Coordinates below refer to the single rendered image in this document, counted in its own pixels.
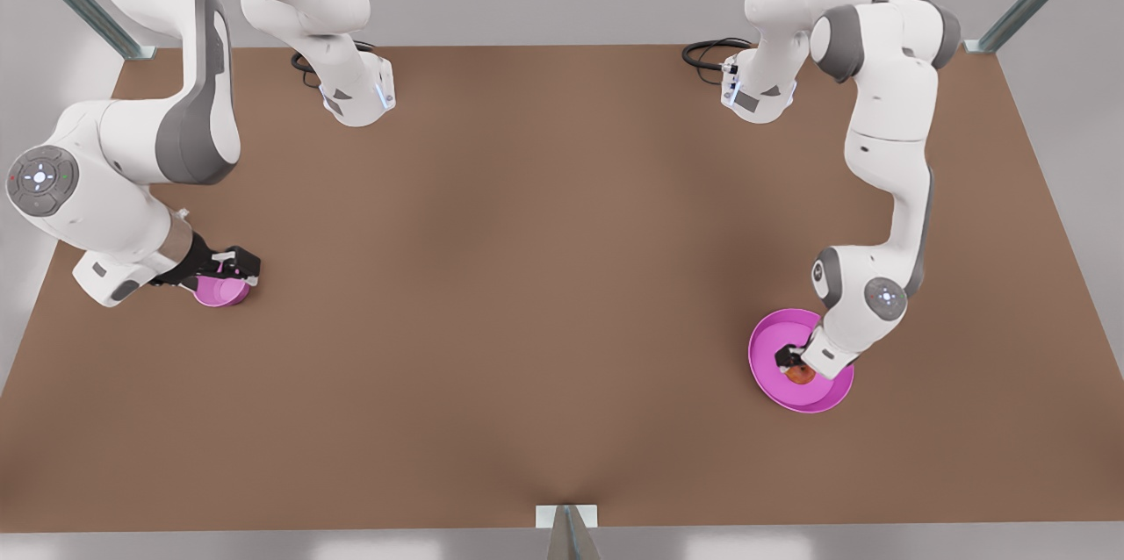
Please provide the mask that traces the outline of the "pink plate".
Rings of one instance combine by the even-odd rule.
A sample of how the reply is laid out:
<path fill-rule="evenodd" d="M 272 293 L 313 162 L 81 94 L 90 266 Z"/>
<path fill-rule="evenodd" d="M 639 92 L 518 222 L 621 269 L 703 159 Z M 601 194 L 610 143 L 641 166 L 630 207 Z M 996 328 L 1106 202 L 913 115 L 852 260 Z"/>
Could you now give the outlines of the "pink plate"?
<path fill-rule="evenodd" d="M 854 383 L 854 367 L 834 379 L 816 376 L 812 383 L 791 383 L 776 365 L 776 352 L 788 344 L 803 344 L 818 324 L 818 313 L 798 308 L 771 311 L 759 320 L 747 343 L 747 365 L 761 390 L 786 409 L 798 413 L 830 410 L 847 398 Z"/>

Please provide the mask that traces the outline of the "pink bowl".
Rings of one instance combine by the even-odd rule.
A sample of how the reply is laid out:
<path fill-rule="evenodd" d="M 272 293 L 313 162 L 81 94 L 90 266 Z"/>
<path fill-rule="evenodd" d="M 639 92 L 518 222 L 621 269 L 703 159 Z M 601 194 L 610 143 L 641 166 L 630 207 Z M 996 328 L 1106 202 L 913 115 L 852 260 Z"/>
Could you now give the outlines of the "pink bowl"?
<path fill-rule="evenodd" d="M 241 277 L 194 277 L 194 298 L 207 307 L 228 307 L 238 305 L 250 293 L 250 283 Z"/>

